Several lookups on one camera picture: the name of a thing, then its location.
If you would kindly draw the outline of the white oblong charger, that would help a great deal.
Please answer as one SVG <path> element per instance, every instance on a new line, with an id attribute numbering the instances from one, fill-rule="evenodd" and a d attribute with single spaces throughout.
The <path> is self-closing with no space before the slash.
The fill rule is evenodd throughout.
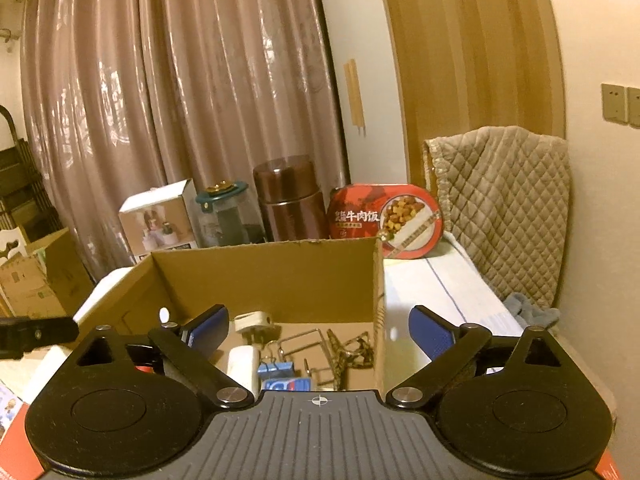
<path id="1" fill-rule="evenodd" d="M 260 363 L 259 351 L 253 346 L 237 346 L 228 354 L 226 374 L 243 388 L 258 396 Z"/>

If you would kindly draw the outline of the cream three-pin plug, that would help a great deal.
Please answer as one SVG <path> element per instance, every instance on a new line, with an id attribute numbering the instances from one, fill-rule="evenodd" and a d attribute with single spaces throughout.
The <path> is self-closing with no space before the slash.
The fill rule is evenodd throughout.
<path id="1" fill-rule="evenodd" d="M 264 348 L 266 344 L 280 337 L 281 326 L 273 322 L 265 311 L 252 311 L 237 315 L 233 319 L 233 329 L 244 344 Z"/>

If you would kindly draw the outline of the blue binder clip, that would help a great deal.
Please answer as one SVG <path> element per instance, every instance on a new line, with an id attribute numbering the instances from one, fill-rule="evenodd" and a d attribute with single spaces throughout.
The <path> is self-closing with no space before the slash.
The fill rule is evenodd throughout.
<path id="1" fill-rule="evenodd" d="M 257 376 L 260 380 L 295 377 L 294 363 L 282 356 L 280 344 L 276 340 L 267 342 L 260 350 Z"/>

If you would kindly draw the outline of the metal wire rack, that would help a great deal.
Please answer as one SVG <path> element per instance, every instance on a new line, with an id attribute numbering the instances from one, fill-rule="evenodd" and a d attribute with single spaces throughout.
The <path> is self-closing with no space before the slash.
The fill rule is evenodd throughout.
<path id="1" fill-rule="evenodd" d="M 311 380 L 318 390 L 335 389 L 332 354 L 320 328 L 294 328 L 276 343 L 280 361 L 293 362 L 298 376 Z"/>

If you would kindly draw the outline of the leopard pattern hair clip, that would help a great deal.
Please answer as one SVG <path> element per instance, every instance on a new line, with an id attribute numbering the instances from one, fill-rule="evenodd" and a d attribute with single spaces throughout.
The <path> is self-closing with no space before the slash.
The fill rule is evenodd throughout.
<path id="1" fill-rule="evenodd" d="M 333 330 L 326 331 L 330 350 L 330 364 L 335 391 L 346 389 L 348 370 L 370 370 L 374 364 L 374 350 L 368 332 L 340 341 Z"/>

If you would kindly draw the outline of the clear blue-label floss pick box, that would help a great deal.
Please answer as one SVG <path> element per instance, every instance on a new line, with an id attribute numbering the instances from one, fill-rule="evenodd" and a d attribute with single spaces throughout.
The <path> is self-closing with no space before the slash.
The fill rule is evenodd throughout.
<path id="1" fill-rule="evenodd" d="M 267 379 L 262 383 L 265 391 L 310 391 L 312 381 L 310 378 L 277 378 Z"/>

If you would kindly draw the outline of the red Doraemon figurine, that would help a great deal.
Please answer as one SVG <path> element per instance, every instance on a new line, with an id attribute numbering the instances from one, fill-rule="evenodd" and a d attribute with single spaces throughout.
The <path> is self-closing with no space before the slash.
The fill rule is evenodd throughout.
<path id="1" fill-rule="evenodd" d="M 143 373 L 155 374 L 154 368 L 149 365 L 136 365 L 135 368 L 137 370 L 140 370 L 140 372 L 143 372 Z"/>

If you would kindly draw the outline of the grey cloth beside bed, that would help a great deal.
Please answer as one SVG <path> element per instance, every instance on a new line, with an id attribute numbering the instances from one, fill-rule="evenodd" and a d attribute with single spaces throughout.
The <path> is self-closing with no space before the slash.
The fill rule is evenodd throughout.
<path id="1" fill-rule="evenodd" d="M 528 326 L 551 328 L 560 320 L 558 309 L 537 307 L 520 292 L 512 292 L 503 300 L 503 305 L 523 328 Z"/>

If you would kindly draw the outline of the white carved wooden board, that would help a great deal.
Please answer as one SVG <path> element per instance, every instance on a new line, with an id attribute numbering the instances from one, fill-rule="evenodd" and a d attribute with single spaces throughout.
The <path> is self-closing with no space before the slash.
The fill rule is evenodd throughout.
<path id="1" fill-rule="evenodd" d="M 16 255 L 28 256 L 27 238 L 21 226 L 0 230 L 0 263 L 6 263 Z"/>

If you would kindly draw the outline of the white product box with photo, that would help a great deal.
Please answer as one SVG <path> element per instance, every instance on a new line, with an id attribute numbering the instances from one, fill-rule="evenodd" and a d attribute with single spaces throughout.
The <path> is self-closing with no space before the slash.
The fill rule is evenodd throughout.
<path id="1" fill-rule="evenodd" d="M 119 209 L 122 232 L 135 262 L 159 250 L 201 246 L 191 179 L 131 195 Z"/>

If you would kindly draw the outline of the glass jar with teal lid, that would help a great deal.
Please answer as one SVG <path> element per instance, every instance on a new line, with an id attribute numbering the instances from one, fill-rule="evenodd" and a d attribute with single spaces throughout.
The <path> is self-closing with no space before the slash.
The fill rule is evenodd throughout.
<path id="1" fill-rule="evenodd" d="M 265 240 L 257 202 L 244 181 L 220 181 L 199 192 L 198 221 L 206 247 L 259 244 Z"/>

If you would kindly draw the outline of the red beef rice meal box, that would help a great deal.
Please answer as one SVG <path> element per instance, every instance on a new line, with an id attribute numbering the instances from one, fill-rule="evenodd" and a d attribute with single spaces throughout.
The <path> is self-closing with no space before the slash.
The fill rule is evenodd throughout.
<path id="1" fill-rule="evenodd" d="M 332 193 L 328 212 L 330 235 L 376 237 L 383 255 L 419 259 L 434 249 L 444 232 L 437 200 L 413 184 L 352 184 Z"/>

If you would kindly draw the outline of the quilted beige chair cover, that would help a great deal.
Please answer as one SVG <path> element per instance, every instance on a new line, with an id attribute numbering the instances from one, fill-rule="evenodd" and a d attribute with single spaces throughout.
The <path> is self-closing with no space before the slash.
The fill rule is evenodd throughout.
<path id="1" fill-rule="evenodd" d="M 424 165 L 446 231 L 491 290 L 551 308 L 570 215 L 565 140 L 487 126 L 426 141 Z"/>

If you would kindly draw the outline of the wall socket plate left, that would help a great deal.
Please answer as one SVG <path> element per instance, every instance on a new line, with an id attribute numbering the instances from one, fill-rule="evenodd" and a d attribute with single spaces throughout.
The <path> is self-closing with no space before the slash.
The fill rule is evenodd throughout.
<path id="1" fill-rule="evenodd" d="M 626 125 L 626 88 L 619 84 L 601 84 L 602 116 L 606 122 Z"/>

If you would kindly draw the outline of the wall socket plate right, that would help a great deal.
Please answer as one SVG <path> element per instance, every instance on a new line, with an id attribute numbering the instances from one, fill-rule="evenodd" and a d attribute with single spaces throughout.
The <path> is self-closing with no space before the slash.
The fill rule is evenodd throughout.
<path id="1" fill-rule="evenodd" d="M 640 128 L 640 89 L 627 87 L 627 122 L 631 127 Z"/>

